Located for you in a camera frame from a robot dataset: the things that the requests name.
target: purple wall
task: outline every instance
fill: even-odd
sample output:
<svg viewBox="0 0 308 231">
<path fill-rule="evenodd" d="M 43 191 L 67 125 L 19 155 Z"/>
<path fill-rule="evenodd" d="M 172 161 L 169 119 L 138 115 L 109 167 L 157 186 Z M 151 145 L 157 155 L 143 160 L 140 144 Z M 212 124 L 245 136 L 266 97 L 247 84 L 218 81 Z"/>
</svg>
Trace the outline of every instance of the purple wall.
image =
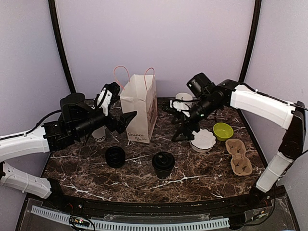
<svg viewBox="0 0 308 231">
<path fill-rule="evenodd" d="M 31 129 L 69 93 L 48 1 L 0 1 L 0 135 Z M 40 176 L 48 154 L 7 162 Z M 13 231 L 25 194 L 0 187 L 0 230 Z"/>
<path fill-rule="evenodd" d="M 58 1 L 72 75 L 88 98 L 117 65 L 141 75 L 153 66 L 159 97 L 189 92 L 200 72 L 215 83 L 238 79 L 253 8 L 253 0 Z"/>
<path fill-rule="evenodd" d="M 247 83 L 259 91 L 308 106 L 308 1 L 262 3 L 259 28 Z M 276 154 L 284 130 L 245 114 L 268 161 Z M 308 154 L 300 157 L 282 179 L 301 230 L 308 230 Z"/>
</svg>

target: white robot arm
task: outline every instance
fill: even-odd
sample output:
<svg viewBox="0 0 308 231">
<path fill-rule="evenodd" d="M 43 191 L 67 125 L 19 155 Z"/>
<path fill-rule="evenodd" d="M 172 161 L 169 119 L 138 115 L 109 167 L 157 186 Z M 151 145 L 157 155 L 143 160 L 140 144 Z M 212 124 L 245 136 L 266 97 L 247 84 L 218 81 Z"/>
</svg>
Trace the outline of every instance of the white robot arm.
<svg viewBox="0 0 308 231">
<path fill-rule="evenodd" d="M 37 124 L 37 128 L 31 131 L 0 137 L 0 186 L 12 187 L 44 199 L 61 188 L 56 180 L 32 176 L 5 161 L 32 153 L 64 149 L 104 125 L 110 131 L 123 132 L 137 112 L 125 113 L 119 121 L 108 113 L 110 106 L 118 100 L 119 91 L 120 87 L 116 83 L 106 84 L 97 95 L 93 108 L 84 103 L 83 94 L 70 94 L 60 101 L 61 115 L 58 121 L 42 126 Z"/>
<path fill-rule="evenodd" d="M 223 106 L 249 111 L 287 130 L 278 152 L 251 190 L 251 194 L 260 199 L 303 153 L 306 136 L 305 105 L 302 102 L 292 103 L 271 97 L 232 80 L 225 80 L 216 86 L 203 73 L 194 76 L 187 86 L 199 99 L 195 106 L 187 110 L 181 105 L 184 101 L 172 100 L 170 105 L 164 107 L 166 111 L 176 115 L 178 121 L 173 121 L 174 124 L 181 123 L 173 141 L 193 140 L 192 132 L 200 130 L 198 122 Z"/>
</svg>

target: lime green bowl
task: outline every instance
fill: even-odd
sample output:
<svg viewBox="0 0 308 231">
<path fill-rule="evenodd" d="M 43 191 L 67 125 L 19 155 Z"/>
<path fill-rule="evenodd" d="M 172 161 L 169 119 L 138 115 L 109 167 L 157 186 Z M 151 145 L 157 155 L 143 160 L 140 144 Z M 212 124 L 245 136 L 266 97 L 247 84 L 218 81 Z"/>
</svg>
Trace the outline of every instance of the lime green bowl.
<svg viewBox="0 0 308 231">
<path fill-rule="evenodd" d="M 219 141 L 226 141 L 233 136 L 233 129 L 225 123 L 216 123 L 213 126 L 213 132 Z"/>
</svg>

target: dark marble surface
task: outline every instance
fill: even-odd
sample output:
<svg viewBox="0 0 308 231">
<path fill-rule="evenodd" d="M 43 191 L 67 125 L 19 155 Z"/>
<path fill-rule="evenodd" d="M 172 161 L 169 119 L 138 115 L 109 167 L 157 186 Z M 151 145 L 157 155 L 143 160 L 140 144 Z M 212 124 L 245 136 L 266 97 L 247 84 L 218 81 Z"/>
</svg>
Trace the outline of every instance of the dark marble surface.
<svg viewBox="0 0 308 231">
<path fill-rule="evenodd" d="M 234 129 L 233 138 L 241 139 L 247 149 L 253 172 L 250 176 L 236 176 L 231 168 L 231 156 L 225 143 L 217 141 L 206 154 L 194 151 L 188 141 L 171 142 L 177 126 L 171 124 L 172 115 L 163 112 L 158 100 L 158 119 L 151 143 L 128 141 L 126 133 L 110 133 L 101 143 L 90 138 L 86 146 L 76 143 L 52 154 L 43 177 L 58 179 L 65 194 L 82 198 L 136 203 L 191 202 L 226 198 L 246 194 L 264 170 L 262 161 L 236 110 L 218 110 L 217 122 Z M 117 103 L 111 113 L 121 112 Z M 214 115 L 200 123 L 212 131 Z M 105 151 L 120 146 L 126 152 L 122 168 L 110 168 L 105 162 Z M 152 157 L 168 151 L 176 164 L 167 180 L 159 180 L 152 167 Z"/>
</svg>

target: white paper bag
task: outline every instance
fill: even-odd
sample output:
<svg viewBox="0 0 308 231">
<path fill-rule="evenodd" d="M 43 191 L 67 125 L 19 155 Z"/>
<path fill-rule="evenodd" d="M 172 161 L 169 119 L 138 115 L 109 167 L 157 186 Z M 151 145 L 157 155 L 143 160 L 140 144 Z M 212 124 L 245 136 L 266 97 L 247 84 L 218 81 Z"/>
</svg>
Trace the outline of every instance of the white paper bag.
<svg viewBox="0 0 308 231">
<path fill-rule="evenodd" d="M 137 115 L 126 128 L 128 140 L 150 143 L 157 120 L 157 97 L 155 74 L 146 73 L 131 76 L 120 93 L 120 100 L 123 113 L 137 111 Z"/>
</svg>

